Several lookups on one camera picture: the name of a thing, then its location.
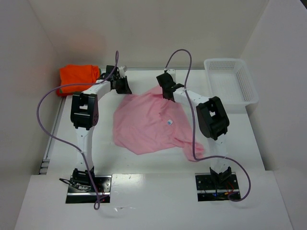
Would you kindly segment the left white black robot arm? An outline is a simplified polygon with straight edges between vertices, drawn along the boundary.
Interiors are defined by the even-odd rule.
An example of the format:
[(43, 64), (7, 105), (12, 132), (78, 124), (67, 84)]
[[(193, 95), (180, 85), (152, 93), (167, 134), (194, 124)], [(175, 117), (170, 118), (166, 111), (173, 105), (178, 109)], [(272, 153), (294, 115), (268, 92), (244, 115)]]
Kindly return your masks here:
[(72, 173), (72, 184), (82, 189), (94, 189), (94, 163), (92, 159), (92, 138), (98, 123), (98, 101), (115, 90), (118, 94), (131, 94), (126, 76), (127, 67), (107, 65), (96, 83), (83, 92), (74, 93), (71, 103), (71, 121), (76, 131), (77, 150), (81, 157)]

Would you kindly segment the pink t shirt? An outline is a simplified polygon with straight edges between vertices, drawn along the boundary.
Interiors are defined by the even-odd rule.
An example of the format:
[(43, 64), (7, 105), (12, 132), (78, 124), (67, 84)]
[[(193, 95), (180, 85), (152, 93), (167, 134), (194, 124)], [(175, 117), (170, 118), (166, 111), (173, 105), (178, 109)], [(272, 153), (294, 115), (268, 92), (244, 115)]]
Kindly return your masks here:
[(137, 155), (173, 147), (189, 161), (202, 158), (204, 146), (192, 142), (192, 128), (182, 105), (163, 98), (162, 88), (126, 95), (113, 114), (113, 141)]

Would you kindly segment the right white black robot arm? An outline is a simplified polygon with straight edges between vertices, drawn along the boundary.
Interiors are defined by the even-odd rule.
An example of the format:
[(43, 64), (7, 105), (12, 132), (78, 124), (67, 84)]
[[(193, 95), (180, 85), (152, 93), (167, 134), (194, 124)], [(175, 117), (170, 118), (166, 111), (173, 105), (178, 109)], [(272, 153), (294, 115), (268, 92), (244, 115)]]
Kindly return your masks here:
[[(209, 98), (201, 96), (186, 88), (186, 84), (176, 83), (176, 73), (173, 69), (165, 70), (156, 77), (162, 88), (164, 99), (190, 108), (192, 115), (192, 159), (203, 161), (206, 159), (222, 159), (226, 157), (225, 135), (230, 125), (229, 118), (217, 96)], [(199, 128), (204, 137), (211, 139), (215, 144), (216, 153), (209, 157), (196, 155), (196, 128)]]

